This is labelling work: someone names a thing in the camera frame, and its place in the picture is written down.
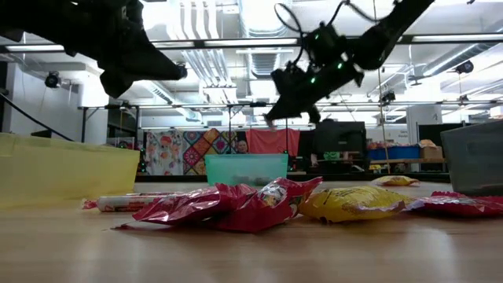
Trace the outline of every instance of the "yellow chip bag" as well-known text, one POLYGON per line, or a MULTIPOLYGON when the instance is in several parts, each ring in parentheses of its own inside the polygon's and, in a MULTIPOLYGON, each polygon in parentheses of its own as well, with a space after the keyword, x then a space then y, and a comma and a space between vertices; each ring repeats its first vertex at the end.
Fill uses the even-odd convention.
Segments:
POLYGON ((379 186, 410 186, 414 183, 419 184, 419 180, 407 176, 384 176, 372 181, 379 186))
POLYGON ((324 222, 382 219, 420 206, 412 197, 372 186, 326 189, 311 195, 299 211, 324 222))

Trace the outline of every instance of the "blue bin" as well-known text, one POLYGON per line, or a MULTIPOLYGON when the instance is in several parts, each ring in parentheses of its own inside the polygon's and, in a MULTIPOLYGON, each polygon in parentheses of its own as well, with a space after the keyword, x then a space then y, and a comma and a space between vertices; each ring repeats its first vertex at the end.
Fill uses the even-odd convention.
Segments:
MULTIPOLYGON (((419 159, 420 147, 418 145, 392 146, 387 148, 387 154, 391 160, 419 159)), ((371 160, 386 160, 386 151, 384 149, 370 149, 369 158, 371 160)))
POLYGON ((210 185, 264 186, 287 174, 287 154, 222 154, 206 155, 204 159, 210 185))

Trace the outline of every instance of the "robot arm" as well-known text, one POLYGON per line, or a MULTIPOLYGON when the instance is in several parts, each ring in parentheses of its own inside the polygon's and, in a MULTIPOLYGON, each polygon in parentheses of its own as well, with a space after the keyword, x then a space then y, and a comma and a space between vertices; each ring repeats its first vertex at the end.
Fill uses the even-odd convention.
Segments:
POLYGON ((105 71, 105 92, 117 98, 137 80, 178 80, 187 75, 150 43, 138 0, 0 1, 0 35, 20 41, 24 31, 81 53, 105 71))
POLYGON ((363 70, 380 68, 403 33, 433 2, 395 1, 391 13, 358 39, 339 36, 332 25, 321 23, 303 37, 302 47, 310 55, 307 71, 288 62, 285 70, 271 73, 280 97, 266 120, 299 116, 351 80, 361 86, 364 75, 354 65, 363 70))

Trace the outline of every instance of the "teal plastic bin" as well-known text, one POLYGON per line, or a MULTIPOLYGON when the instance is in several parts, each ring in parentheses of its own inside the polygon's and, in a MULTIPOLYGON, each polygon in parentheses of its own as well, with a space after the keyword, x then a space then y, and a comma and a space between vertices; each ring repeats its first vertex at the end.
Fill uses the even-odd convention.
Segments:
POLYGON ((222 154, 206 155, 204 159, 210 185, 264 186, 287 174, 287 154, 222 154))

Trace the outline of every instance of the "red curtain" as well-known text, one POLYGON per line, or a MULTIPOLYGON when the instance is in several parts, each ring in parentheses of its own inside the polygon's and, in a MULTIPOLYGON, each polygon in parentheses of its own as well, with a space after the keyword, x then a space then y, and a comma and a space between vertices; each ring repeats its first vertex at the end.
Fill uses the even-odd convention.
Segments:
POLYGON ((286 149, 288 135, 288 153, 297 156, 299 151, 300 131, 288 129, 277 130, 248 130, 248 151, 250 153, 283 153, 286 149))

